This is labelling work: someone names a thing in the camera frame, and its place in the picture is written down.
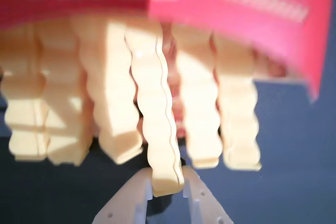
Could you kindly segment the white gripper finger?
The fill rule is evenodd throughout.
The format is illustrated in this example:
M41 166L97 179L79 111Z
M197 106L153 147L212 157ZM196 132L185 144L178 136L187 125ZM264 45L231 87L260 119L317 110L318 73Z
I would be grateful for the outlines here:
M183 197L188 199L192 224L233 224L229 215L214 197L197 172L190 166L182 167Z
M93 224L145 224L146 210L152 200L152 170L144 168L134 174L97 213Z

